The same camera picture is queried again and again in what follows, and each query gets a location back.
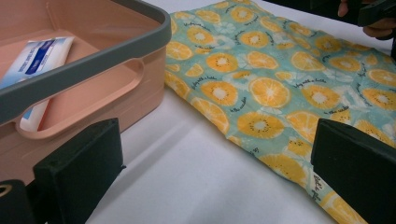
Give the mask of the pink plastic basket grey rim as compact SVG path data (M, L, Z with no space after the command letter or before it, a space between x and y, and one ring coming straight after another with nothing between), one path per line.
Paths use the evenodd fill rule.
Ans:
M30 40L71 36L63 66L0 89L0 181L33 167L87 126L122 130L163 99L166 11L142 0L0 0L0 78Z

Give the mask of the white blue tube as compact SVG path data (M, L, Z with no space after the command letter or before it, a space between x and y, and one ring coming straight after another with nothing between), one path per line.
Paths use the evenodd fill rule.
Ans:
M28 41L0 80L0 89L64 65L73 41L73 36ZM50 100L47 100L29 108L21 118L20 127L28 132L37 132L42 126L49 104Z

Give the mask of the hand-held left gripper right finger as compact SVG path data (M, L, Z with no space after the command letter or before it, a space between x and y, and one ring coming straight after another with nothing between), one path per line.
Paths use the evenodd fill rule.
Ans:
M396 224L396 148L350 125L320 119L311 164L369 224Z

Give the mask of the orange slice print fabric bag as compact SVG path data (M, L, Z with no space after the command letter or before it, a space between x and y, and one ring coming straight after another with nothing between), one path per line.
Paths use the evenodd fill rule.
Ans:
M311 164L318 121L396 148L396 61L252 0L171 16L165 82L225 137L299 185L340 224L369 224Z

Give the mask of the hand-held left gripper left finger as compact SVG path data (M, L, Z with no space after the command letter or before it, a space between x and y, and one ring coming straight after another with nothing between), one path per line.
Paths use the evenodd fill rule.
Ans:
M34 166L39 220L85 224L123 168L119 121L88 126Z

